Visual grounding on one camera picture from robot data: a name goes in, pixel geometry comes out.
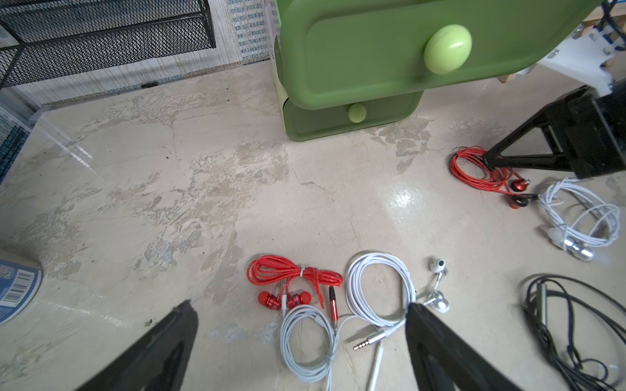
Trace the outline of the red earphones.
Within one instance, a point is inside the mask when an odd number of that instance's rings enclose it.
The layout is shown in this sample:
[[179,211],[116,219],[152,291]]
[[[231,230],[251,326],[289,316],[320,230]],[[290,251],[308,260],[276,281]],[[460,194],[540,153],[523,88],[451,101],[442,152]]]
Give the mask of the red earphones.
[[505,197],[513,210],[526,208],[538,199],[538,195],[528,192],[530,181],[513,169],[489,168],[484,160],[486,153],[480,146],[459,147],[449,161],[451,174],[473,189]]
[[263,287],[280,284],[279,293],[273,294],[268,291],[259,293],[258,301],[263,307],[281,311],[286,316],[288,310],[298,306],[309,305],[312,302],[311,293],[290,292],[290,284],[296,279],[306,280],[318,298],[320,306],[324,309],[326,301],[321,291],[322,286],[329,288],[329,307],[332,320],[338,323],[337,297],[335,288],[340,288],[344,283],[341,274],[332,270],[321,270],[306,265],[297,265],[286,257],[277,255],[263,255],[253,260],[247,268],[247,279],[254,286]]

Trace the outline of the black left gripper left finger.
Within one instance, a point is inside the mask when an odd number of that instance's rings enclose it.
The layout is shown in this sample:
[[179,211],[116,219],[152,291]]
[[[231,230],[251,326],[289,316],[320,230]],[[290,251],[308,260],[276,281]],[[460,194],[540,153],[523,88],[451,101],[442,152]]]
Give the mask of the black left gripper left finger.
[[198,324],[190,301],[182,302],[79,389],[181,389]]

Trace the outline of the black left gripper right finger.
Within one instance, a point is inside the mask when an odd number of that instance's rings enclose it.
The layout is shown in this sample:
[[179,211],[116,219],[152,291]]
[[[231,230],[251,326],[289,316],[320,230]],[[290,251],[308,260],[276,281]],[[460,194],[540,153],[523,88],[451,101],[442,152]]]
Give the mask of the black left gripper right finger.
[[420,390],[518,390],[422,304],[408,307],[406,341]]

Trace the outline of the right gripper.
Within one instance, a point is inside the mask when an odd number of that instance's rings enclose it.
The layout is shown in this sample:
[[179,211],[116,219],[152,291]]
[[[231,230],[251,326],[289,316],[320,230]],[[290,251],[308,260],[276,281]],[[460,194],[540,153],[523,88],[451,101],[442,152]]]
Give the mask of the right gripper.
[[496,168],[569,170],[589,179],[625,170],[625,86],[583,86],[544,107],[483,156]]

